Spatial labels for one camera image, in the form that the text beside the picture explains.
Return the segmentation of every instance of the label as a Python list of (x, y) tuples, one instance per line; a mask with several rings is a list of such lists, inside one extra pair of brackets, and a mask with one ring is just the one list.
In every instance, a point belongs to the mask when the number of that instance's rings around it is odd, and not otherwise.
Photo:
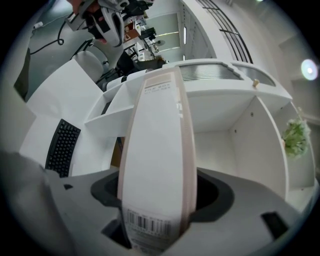
[(167, 216), (130, 206), (123, 208), (123, 218), (132, 248), (145, 255), (163, 253), (179, 234), (180, 223), (175, 224)]

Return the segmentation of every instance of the black keyboard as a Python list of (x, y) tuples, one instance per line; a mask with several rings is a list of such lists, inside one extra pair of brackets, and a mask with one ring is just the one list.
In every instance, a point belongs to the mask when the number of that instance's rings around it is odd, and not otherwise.
[(56, 171), (60, 178), (69, 176), (72, 154), (81, 130), (61, 119), (46, 157), (45, 168)]

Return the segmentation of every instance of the vent grille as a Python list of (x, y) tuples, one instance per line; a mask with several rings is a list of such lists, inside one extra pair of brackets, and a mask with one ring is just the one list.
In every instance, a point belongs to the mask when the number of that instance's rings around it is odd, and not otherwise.
[(240, 71), (242, 71), (248, 78), (254, 80), (258, 79), (260, 83), (268, 85), (268, 86), (276, 86), (274, 81), (271, 80), (270, 77), (268, 77), (263, 72), (253, 68), (253, 67), (247, 67), (242, 65), (233, 64), (235, 67), (237, 67)]
[(240, 77), (222, 64), (194, 64), (180, 66), (180, 72), (184, 82), (211, 79), (234, 79)]

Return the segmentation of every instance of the green plant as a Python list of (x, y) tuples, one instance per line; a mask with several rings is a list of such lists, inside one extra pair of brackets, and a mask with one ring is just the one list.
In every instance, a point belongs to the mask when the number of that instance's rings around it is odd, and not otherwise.
[(289, 120), (287, 126), (288, 128), (282, 134), (282, 139), (285, 143), (285, 153), (288, 157), (297, 159), (308, 150), (310, 129), (307, 122), (301, 120), (300, 117)]

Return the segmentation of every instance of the barcode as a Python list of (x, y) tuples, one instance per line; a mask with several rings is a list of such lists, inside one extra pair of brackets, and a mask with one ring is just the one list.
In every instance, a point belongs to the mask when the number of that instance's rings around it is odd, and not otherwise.
[(128, 210), (127, 222), (147, 232), (160, 236), (170, 236), (171, 223), (168, 220), (146, 217)]

